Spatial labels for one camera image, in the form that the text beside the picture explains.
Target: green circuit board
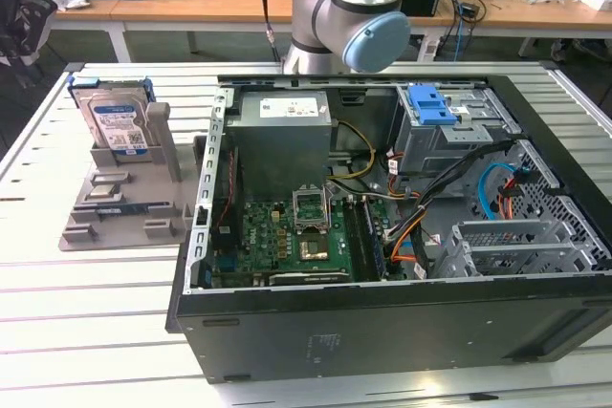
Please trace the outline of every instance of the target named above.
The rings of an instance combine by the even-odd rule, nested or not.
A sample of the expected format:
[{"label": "green circuit board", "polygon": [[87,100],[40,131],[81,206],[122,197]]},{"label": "green circuit board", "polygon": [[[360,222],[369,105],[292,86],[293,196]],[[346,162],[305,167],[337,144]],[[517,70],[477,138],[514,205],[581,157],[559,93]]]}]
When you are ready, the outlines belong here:
[{"label": "green circuit board", "polygon": [[[372,220],[382,234],[389,225],[384,203],[372,201],[369,208]],[[316,202],[302,203],[299,210],[299,218],[306,219],[316,218],[321,213]],[[341,201],[330,202],[328,215],[331,224],[327,233],[306,230],[299,234],[295,229],[292,202],[247,203],[243,216],[243,244],[235,271],[326,270],[346,272],[352,278],[351,252]]]}]

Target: aluminum workbench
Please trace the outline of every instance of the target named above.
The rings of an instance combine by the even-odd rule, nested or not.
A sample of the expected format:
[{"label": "aluminum workbench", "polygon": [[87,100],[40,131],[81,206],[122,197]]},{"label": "aluminum workbench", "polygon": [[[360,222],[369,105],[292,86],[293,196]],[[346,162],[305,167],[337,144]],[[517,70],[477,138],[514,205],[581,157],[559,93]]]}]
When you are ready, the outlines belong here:
[{"label": "aluminum workbench", "polygon": [[[612,199],[612,123],[561,72],[524,62],[392,71],[508,75]],[[216,75],[275,72],[252,63],[91,64],[78,74],[149,76],[172,107],[175,141],[190,143],[207,131]],[[164,330],[178,247],[57,249],[91,162],[68,75],[0,163],[0,406],[612,405],[612,329],[552,364],[208,386],[183,336]]]}]

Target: desk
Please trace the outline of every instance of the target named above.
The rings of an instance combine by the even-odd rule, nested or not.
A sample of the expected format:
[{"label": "desk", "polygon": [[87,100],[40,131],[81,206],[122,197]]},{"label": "desk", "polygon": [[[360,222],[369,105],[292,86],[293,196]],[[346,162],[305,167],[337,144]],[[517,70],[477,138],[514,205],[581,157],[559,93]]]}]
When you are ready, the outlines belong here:
[{"label": "desk", "polygon": [[[559,137],[580,140],[576,133],[585,132],[585,142],[599,142],[612,132],[559,71],[533,62],[405,63],[389,71],[507,75]],[[277,72],[272,64],[173,63],[91,64],[79,74],[149,75],[157,99],[171,106],[173,138],[189,144],[208,129],[217,75]],[[477,408],[580,408],[612,399],[612,329],[551,364],[208,386],[185,338],[164,330],[176,246],[57,249],[91,164],[91,134],[67,77],[0,162],[0,406],[219,408],[219,394],[232,406],[271,408],[463,407],[468,394],[483,392],[500,399]]]},{"label": "desk", "polygon": [[[488,14],[474,29],[477,36],[612,38],[612,12],[593,11],[580,2],[483,1]],[[291,12],[292,0],[270,0],[276,31],[291,31]],[[449,0],[441,0],[435,16],[411,18],[412,33],[425,36],[419,60],[435,58],[437,43],[452,24],[452,16]],[[131,61],[123,37],[126,31],[264,32],[261,0],[98,0],[91,13],[58,13],[54,27],[107,31],[119,62]],[[193,34],[189,38],[194,51]]]}]

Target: motherboard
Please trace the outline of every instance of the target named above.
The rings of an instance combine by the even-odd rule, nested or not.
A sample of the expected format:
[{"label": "motherboard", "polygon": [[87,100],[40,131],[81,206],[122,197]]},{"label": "motherboard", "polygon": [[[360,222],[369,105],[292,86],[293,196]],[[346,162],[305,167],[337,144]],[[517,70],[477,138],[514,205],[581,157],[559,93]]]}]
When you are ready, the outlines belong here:
[{"label": "motherboard", "polygon": [[[300,223],[314,222],[321,214],[325,229]],[[261,287],[380,279],[381,239],[389,225],[381,200],[300,201],[297,208],[295,201],[245,203],[242,244],[217,253],[213,284]],[[379,252],[380,267],[370,250]],[[370,268],[366,265],[371,260]]]}]

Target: gray robot arm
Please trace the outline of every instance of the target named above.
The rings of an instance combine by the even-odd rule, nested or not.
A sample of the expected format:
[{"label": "gray robot arm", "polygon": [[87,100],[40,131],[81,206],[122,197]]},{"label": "gray robot arm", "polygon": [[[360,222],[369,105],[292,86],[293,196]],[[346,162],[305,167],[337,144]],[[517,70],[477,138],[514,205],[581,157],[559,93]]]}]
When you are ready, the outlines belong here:
[{"label": "gray robot arm", "polygon": [[402,0],[294,0],[285,74],[379,72],[405,50]]}]

